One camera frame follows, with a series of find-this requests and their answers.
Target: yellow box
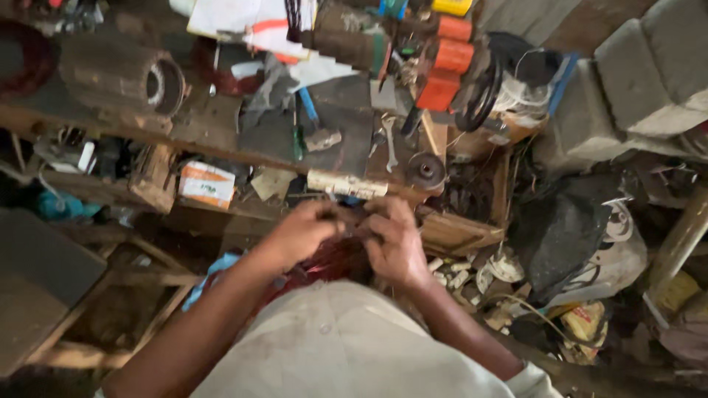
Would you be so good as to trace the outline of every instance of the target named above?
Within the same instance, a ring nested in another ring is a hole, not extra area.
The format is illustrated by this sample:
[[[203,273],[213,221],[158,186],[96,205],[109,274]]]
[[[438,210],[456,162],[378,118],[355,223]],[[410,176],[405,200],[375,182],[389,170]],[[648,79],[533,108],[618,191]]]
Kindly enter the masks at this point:
[[[433,0],[431,7],[441,13],[464,16],[472,6],[472,2],[473,0]]]

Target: wrench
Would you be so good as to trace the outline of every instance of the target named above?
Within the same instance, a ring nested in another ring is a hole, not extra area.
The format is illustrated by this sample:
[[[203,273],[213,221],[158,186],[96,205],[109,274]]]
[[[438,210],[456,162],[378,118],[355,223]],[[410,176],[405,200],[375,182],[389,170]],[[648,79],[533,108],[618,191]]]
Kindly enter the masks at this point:
[[[396,160],[396,150],[394,148],[394,121],[396,121],[394,116],[381,120],[384,130],[386,130],[386,141],[389,146],[389,163],[386,165],[386,170],[389,173],[392,173],[392,167],[398,164],[398,160]]]
[[[379,147],[379,145],[383,145],[384,142],[386,142],[386,133],[384,133],[383,128],[380,128],[379,131],[374,133],[373,138],[371,139],[372,145],[371,145],[371,152],[369,152],[369,158],[376,152],[376,148]]]

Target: orange capacitor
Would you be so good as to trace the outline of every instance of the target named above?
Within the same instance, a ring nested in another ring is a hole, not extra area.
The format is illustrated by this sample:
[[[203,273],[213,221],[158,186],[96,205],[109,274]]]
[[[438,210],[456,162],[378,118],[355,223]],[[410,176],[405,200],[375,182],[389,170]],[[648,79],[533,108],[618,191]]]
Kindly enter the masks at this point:
[[[438,24],[438,36],[469,42],[469,39],[472,38],[472,22],[441,14]]]
[[[459,91],[459,85],[459,74],[433,69],[425,76],[425,81],[418,92],[416,106],[420,109],[444,112]]]
[[[441,38],[437,46],[433,46],[435,47],[438,51],[435,55],[434,69],[444,69],[458,74],[467,72],[474,54],[474,47],[471,44]]]

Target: hand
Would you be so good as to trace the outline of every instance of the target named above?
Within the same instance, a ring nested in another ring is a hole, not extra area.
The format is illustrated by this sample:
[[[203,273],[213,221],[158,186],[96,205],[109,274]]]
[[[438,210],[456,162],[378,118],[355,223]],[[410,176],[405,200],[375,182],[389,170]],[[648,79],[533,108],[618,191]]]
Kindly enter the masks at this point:
[[[408,203],[401,198],[387,196],[370,200],[364,208],[374,214],[360,228],[369,229],[383,239],[370,237],[364,241],[369,262],[376,274],[399,287],[425,285],[432,277],[416,219]]]
[[[309,200],[300,203],[253,250],[265,254],[274,271],[289,271],[299,261],[312,256],[322,241],[344,232],[343,221],[324,215],[337,213],[337,204],[329,200]]]

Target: gray cloth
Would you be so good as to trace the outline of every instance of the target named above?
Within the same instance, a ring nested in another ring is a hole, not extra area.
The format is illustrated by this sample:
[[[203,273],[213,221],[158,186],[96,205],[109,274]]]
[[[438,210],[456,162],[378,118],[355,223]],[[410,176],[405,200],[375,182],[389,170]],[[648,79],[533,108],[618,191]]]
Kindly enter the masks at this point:
[[[288,89],[297,84],[297,80],[290,76],[287,67],[278,61],[275,55],[268,53],[265,56],[265,81],[246,107],[246,112],[242,116],[243,125],[240,128],[247,130],[256,126],[267,110],[287,109],[292,98]]]
[[[502,382],[433,340],[394,303],[347,282],[275,300],[192,397],[553,397],[528,364]]]

